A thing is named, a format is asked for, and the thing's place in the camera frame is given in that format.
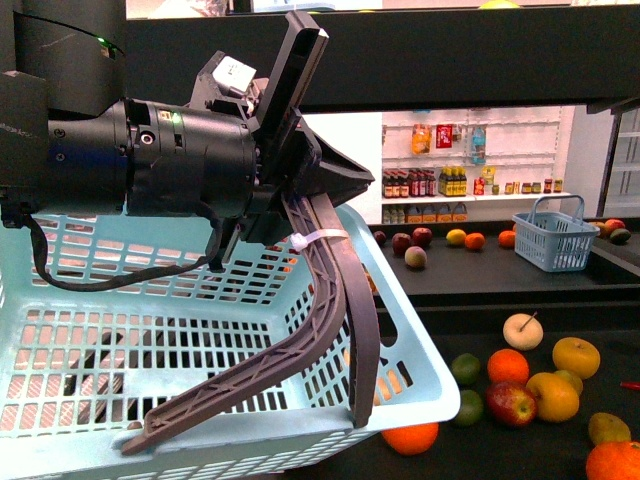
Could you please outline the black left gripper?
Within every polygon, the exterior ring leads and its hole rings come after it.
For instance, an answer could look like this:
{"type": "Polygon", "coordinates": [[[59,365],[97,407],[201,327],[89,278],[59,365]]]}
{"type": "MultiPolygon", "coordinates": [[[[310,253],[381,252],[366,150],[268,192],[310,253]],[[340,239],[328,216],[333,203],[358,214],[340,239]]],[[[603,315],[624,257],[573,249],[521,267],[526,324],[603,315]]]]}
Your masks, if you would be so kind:
{"type": "Polygon", "coordinates": [[[224,216],[221,243],[238,239],[270,245],[289,230],[283,196],[299,177],[299,194],[326,194],[334,207],[365,193],[374,182],[364,166],[334,149],[302,120],[299,105],[324,53],[328,34],[304,11],[290,11],[270,77],[221,51],[198,72],[189,106],[241,118],[251,134],[256,165],[251,192],[238,214],[224,216]]]}

